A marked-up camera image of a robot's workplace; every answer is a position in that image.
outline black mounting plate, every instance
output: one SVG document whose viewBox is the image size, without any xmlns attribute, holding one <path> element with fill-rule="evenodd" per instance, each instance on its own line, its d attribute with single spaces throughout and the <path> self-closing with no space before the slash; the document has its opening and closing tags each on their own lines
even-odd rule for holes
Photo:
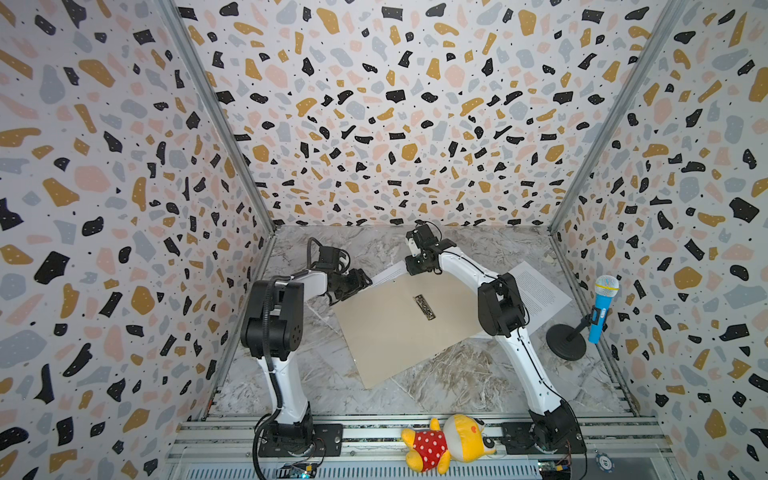
<svg viewBox="0 0 768 480">
<path fill-rule="evenodd" d="M 315 432 L 313 438 L 320 439 L 322 441 L 315 441 L 315 452 L 312 458 L 322 458 L 323 453 L 326 457 L 338 457 L 341 455 L 341 441 L 344 438 L 344 425 L 341 423 L 316 423 Z M 271 435 L 265 435 L 262 438 L 262 444 L 259 447 L 259 457 L 261 458 L 273 458 L 273 457 L 291 457 L 298 455 L 299 458 L 306 457 L 310 452 L 302 455 L 300 452 L 293 452 L 294 455 L 289 453 L 290 444 L 288 442 L 273 441 Z"/>
<path fill-rule="evenodd" d="M 533 422 L 504 422 L 502 423 L 502 444 L 507 449 L 508 455 L 541 455 L 543 452 L 534 445 L 531 436 Z M 578 432 L 571 433 L 566 439 L 571 443 L 571 454 L 583 454 L 587 446 L 583 439 L 577 438 Z M 555 454 L 568 453 L 568 445 L 563 445 Z"/>
</svg>

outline marble table surface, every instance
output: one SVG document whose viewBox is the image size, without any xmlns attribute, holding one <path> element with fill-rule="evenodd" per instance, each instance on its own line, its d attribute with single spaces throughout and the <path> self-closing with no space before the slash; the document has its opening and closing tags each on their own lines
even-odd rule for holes
<svg viewBox="0 0 768 480">
<path fill-rule="evenodd" d="M 264 278 L 304 268 L 309 237 L 347 250 L 352 267 L 363 268 L 373 277 L 409 255 L 406 231 L 404 227 L 281 227 Z M 573 297 L 543 228 L 443 227 L 442 234 L 491 270 L 505 272 L 527 261 Z M 611 383 L 594 345 L 587 342 L 587 354 L 576 362 L 559 359 L 546 345 L 550 326 L 576 326 L 579 317 L 572 300 L 531 334 L 531 342 L 555 388 L 578 415 L 624 413 L 627 403 Z M 303 341 L 294 354 L 316 415 L 528 413 L 515 370 L 493 339 L 466 339 L 366 390 L 328 299 L 315 297 L 304 305 Z M 238 345 L 210 415 L 250 416 L 270 410 L 261 368 Z"/>
</svg>

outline yellow plush toy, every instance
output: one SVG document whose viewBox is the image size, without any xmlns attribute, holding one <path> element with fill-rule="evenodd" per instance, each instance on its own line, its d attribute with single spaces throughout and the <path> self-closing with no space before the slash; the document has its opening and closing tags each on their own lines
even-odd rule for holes
<svg viewBox="0 0 768 480">
<path fill-rule="evenodd" d="M 496 453 L 493 440 L 484 438 L 483 422 L 466 415 L 454 415 L 445 420 L 442 430 L 437 419 L 429 423 L 429 430 L 402 431 L 402 440 L 410 447 L 406 463 L 414 472 L 426 472 L 437 468 L 444 475 L 451 465 L 451 458 L 460 462 L 474 462 L 483 455 Z"/>
</svg>

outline side wall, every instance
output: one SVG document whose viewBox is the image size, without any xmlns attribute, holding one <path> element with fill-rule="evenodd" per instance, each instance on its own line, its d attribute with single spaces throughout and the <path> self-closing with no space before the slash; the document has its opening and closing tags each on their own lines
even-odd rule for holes
<svg viewBox="0 0 768 480">
<path fill-rule="evenodd" d="M 766 8 L 691 2 L 556 235 L 621 278 L 606 340 L 696 480 L 768 469 Z"/>
<path fill-rule="evenodd" d="M 548 223 L 666 2 L 314 3 L 177 2 L 278 224 Z"/>
<path fill-rule="evenodd" d="M 156 478 L 234 341 L 264 232 L 153 8 L 0 4 L 5 478 Z"/>
</svg>

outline cardboard sheet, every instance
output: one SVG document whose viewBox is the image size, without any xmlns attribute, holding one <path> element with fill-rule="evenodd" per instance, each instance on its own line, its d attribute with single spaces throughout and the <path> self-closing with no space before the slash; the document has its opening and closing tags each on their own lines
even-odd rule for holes
<svg viewBox="0 0 768 480">
<path fill-rule="evenodd" d="M 414 300 L 422 295 L 435 314 L 427 320 Z M 333 306 L 362 384 L 389 377 L 478 331 L 477 296 L 450 274 L 398 276 Z"/>
</svg>

